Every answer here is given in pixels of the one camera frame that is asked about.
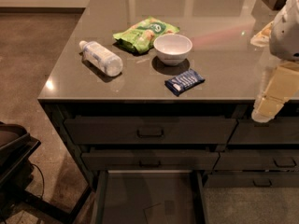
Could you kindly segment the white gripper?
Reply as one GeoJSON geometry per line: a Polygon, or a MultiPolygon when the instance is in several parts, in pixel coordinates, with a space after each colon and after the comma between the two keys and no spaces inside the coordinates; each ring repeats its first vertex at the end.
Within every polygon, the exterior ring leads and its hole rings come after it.
{"type": "Polygon", "coordinates": [[[286,0],[285,6],[251,40],[256,47],[267,47],[270,53],[287,62],[263,72],[260,92],[251,117],[259,123],[273,119],[299,91],[299,0],[286,0]]]}

